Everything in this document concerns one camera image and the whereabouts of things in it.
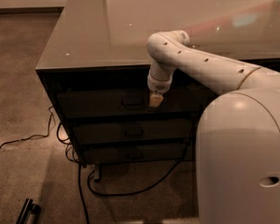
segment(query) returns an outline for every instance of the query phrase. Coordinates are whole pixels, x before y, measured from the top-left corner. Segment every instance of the baseboard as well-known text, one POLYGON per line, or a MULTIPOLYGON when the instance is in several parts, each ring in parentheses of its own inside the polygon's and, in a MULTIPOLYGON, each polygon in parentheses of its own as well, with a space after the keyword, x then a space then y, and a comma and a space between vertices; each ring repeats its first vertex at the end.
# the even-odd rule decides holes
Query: baseboard
POLYGON ((63 7, 0 8, 0 14, 62 13, 63 7))

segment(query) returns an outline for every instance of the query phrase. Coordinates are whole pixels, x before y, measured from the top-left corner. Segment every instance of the floor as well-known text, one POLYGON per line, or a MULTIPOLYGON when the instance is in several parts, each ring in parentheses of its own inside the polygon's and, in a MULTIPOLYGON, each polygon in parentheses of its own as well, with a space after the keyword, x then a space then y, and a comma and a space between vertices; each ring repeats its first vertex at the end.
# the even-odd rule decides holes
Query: floor
MULTIPOLYGON (((37 61, 59 14, 0 15, 0 145, 46 134, 49 98, 35 73, 37 61)), ((30 223, 86 223, 78 192, 78 165, 64 155, 65 146, 50 136, 8 144, 0 149, 0 223, 16 223, 25 199, 41 212, 30 223)), ((132 192, 159 180, 175 161, 102 166, 104 193, 132 192)), ((157 187, 124 197, 93 195, 87 185, 93 167, 81 170, 81 187, 90 223, 198 224, 195 166, 183 161, 157 187)))

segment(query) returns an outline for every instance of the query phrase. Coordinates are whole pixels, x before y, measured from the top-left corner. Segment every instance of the black drawer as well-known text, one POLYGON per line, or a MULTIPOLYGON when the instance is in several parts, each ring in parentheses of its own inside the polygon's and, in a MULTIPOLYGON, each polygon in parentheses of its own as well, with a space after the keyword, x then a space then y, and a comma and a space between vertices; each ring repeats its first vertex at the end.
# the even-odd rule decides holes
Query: black drawer
POLYGON ((67 119, 108 118, 198 112, 200 101, 195 92, 188 87, 172 89, 157 109, 149 107, 147 89, 75 91, 60 93, 57 99, 67 119))
POLYGON ((87 124, 73 132, 81 146, 106 147, 182 142, 189 139, 191 127, 187 119, 165 119, 87 124))
POLYGON ((130 147, 90 148, 83 152, 87 164, 181 159, 186 145, 179 143, 130 147))

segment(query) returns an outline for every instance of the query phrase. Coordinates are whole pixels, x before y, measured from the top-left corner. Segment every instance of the white robotic arm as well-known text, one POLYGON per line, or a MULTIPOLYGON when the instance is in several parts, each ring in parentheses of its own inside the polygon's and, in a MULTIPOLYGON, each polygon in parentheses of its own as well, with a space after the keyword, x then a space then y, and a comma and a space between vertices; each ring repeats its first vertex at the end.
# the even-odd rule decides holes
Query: white robotic arm
POLYGON ((183 31, 147 42, 150 105, 161 104, 180 69, 220 96, 196 140, 201 224, 280 224, 280 73, 190 49, 183 31))

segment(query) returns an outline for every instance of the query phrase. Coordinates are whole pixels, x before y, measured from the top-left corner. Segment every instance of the drawer front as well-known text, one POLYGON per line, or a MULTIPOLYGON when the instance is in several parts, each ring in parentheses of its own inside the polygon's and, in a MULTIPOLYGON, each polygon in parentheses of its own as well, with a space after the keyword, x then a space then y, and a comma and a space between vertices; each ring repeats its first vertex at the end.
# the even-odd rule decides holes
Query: drawer front
POLYGON ((170 90, 157 109, 149 107, 148 96, 147 89, 131 89, 60 93, 57 99, 67 119, 197 112, 200 109, 195 91, 187 87, 170 90))
POLYGON ((97 123, 75 127, 77 142, 82 146, 132 144, 139 142, 179 142, 189 139, 191 122, 187 119, 143 120, 136 122, 97 123))
POLYGON ((185 148, 185 145, 178 143, 91 148, 84 151, 83 156, 87 164, 160 161, 182 158, 185 148))

